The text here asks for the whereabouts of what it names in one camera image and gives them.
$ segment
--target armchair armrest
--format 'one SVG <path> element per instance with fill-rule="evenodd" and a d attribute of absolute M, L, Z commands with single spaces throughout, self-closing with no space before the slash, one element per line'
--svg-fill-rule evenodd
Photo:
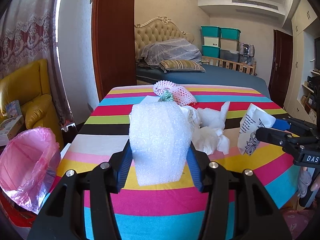
<path fill-rule="evenodd" d="M 25 117 L 27 129 L 32 129 L 33 125 L 46 115 L 50 104 L 52 104 L 52 97 L 49 94 L 39 96 L 32 101 Z"/>

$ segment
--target beige wallpaper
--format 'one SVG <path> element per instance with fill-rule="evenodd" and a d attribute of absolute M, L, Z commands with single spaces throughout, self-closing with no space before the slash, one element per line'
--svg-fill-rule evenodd
<path fill-rule="evenodd" d="M 279 30 L 289 35 L 292 35 L 292 33 L 288 33 L 277 26 L 245 19 L 211 17 L 210 24 L 241 30 L 240 41 L 254 45 L 258 77 L 264 79 L 266 84 L 269 85 L 273 58 L 273 30 Z"/>
<path fill-rule="evenodd" d="M 181 31 L 195 36 L 193 44 L 201 49 L 200 28 L 210 25 L 210 17 L 198 7 L 197 0 L 135 0 L 135 24 L 167 16 Z"/>

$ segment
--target tufted headboard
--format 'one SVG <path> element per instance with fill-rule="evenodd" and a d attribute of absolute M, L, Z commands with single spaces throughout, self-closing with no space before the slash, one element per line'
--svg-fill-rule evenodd
<path fill-rule="evenodd" d="M 134 47 L 136 59 L 140 49 L 144 46 L 151 43 L 176 38 L 185 38 L 190 43 L 192 43 L 195 39 L 193 34 L 180 31 L 178 27 L 171 21 L 171 19 L 168 19 L 166 16 L 154 18 L 142 25 L 135 25 Z"/>

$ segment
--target checkered bag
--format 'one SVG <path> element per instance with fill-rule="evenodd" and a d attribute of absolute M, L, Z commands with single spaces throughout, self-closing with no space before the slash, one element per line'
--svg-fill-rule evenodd
<path fill-rule="evenodd" d="M 239 54 L 254 57 L 254 46 L 248 43 L 239 43 L 240 52 Z"/>

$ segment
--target teal storage bin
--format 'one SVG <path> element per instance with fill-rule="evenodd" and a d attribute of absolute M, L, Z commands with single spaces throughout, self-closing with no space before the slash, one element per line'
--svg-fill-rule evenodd
<path fill-rule="evenodd" d="M 220 58 L 220 48 L 202 45 L 203 56 Z"/>
<path fill-rule="evenodd" d="M 201 26 L 202 36 L 220 38 L 221 30 L 217 26 Z"/>
<path fill-rule="evenodd" d="M 240 33 L 241 33 L 240 30 L 233 29 L 233 28 L 222 28 L 222 27 L 220 29 L 221 29 L 221 38 L 239 41 Z"/>

